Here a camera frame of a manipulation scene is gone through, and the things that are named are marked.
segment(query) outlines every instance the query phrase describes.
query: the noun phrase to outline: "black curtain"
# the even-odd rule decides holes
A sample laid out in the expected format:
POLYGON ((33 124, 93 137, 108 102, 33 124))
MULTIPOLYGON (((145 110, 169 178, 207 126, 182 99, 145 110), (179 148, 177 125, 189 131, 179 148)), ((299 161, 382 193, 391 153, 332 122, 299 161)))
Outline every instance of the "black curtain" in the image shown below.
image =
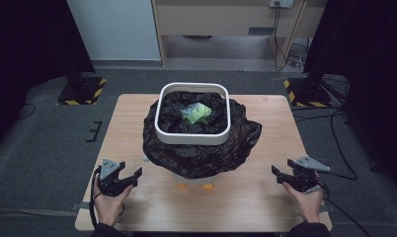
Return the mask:
POLYGON ((0 138, 30 88, 95 72, 66 0, 0 0, 0 138))
POLYGON ((319 68, 349 80, 350 123, 397 185, 397 0, 329 0, 305 72, 319 68))

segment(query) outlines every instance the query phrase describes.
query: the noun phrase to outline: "white wall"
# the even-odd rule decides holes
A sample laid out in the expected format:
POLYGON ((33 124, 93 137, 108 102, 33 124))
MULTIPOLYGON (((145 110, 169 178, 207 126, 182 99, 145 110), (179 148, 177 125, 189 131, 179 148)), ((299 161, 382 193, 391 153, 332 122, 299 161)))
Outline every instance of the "white wall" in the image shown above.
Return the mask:
POLYGON ((92 60, 161 60, 151 1, 67 2, 92 60))

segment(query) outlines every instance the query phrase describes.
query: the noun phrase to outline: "power outlet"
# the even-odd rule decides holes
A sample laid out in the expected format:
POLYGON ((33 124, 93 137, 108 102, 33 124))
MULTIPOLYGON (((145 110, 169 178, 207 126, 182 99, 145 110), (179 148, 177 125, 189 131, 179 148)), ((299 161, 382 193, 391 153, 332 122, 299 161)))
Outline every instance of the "power outlet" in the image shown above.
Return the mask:
POLYGON ((270 0, 270 7, 276 8, 279 5, 281 8, 291 8, 293 2, 294 0, 270 0))

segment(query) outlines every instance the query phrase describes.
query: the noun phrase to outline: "yellow and black hazard tape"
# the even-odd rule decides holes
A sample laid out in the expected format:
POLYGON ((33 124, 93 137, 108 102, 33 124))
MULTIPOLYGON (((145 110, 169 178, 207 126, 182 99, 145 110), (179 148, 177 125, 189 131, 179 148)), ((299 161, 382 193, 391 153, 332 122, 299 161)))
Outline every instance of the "yellow and black hazard tape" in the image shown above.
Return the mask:
POLYGON ((290 103, 292 106, 299 106, 299 107, 332 107, 331 103, 328 102, 299 102, 296 100, 294 96, 294 92, 291 90, 290 82, 288 80, 284 80, 283 82, 285 91, 290 98, 290 103))
POLYGON ((100 84, 92 98, 92 100, 70 100, 70 101, 59 101, 59 105, 68 105, 68 106, 78 106, 78 105, 95 105, 100 97, 101 93, 103 92, 104 85, 106 85, 107 79, 101 79, 100 84))

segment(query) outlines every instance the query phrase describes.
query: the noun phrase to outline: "black trash bag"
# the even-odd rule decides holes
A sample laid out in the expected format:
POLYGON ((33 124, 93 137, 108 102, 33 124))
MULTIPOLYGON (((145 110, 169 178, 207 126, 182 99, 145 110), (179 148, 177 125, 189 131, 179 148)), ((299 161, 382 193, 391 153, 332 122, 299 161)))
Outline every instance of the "black trash bag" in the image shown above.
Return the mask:
MULTIPOLYGON (((158 101, 144 120, 143 152, 155 165, 186 179, 200 179, 232 171, 242 165, 257 144, 262 126, 246 119, 245 106, 230 99, 229 138, 220 145, 166 144, 159 140, 154 126, 158 101)), ((225 99, 216 93, 174 92, 161 103, 159 127, 171 133, 217 134, 227 127, 225 99), (190 124, 180 109, 200 102, 211 108, 208 124, 190 124)))

